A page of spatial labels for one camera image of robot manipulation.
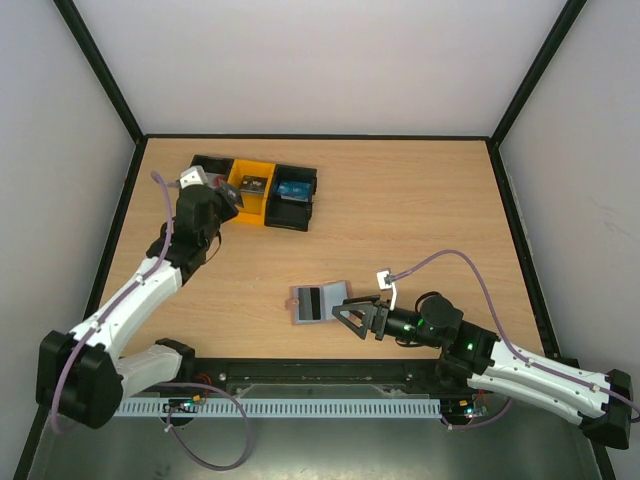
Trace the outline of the black VIP logo card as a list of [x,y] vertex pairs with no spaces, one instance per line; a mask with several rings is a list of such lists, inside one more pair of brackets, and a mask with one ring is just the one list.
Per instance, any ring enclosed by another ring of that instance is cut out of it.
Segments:
[[224,180],[220,180],[217,187],[217,192],[222,195],[226,201],[236,209],[242,209],[244,207],[244,201],[242,192],[235,186],[229,184]]

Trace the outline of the blue VIP card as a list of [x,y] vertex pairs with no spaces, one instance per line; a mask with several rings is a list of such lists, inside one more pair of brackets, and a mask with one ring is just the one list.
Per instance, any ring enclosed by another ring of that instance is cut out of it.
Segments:
[[282,180],[276,187],[276,194],[283,200],[307,202],[312,195],[311,184],[308,182]]

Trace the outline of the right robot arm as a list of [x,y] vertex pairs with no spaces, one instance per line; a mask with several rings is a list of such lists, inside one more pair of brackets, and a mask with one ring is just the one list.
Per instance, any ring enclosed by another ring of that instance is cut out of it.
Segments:
[[360,338],[373,333],[439,350],[435,375],[447,391],[468,386],[503,394],[556,414],[603,446],[630,446],[631,379],[620,370],[591,372],[535,355],[466,321],[437,292],[422,295],[412,310],[372,296],[346,300],[332,313]]

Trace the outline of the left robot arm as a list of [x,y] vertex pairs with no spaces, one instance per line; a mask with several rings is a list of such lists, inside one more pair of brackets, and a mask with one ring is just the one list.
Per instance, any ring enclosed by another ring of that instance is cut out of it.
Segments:
[[62,417],[97,429],[122,400],[178,377],[187,347],[152,345],[121,356],[133,334],[207,262],[220,227],[235,218],[243,200],[225,181],[216,187],[191,184],[167,200],[167,218],[158,238],[132,277],[95,313],[67,333],[50,331],[38,353],[36,401],[50,409],[50,426],[69,432]]

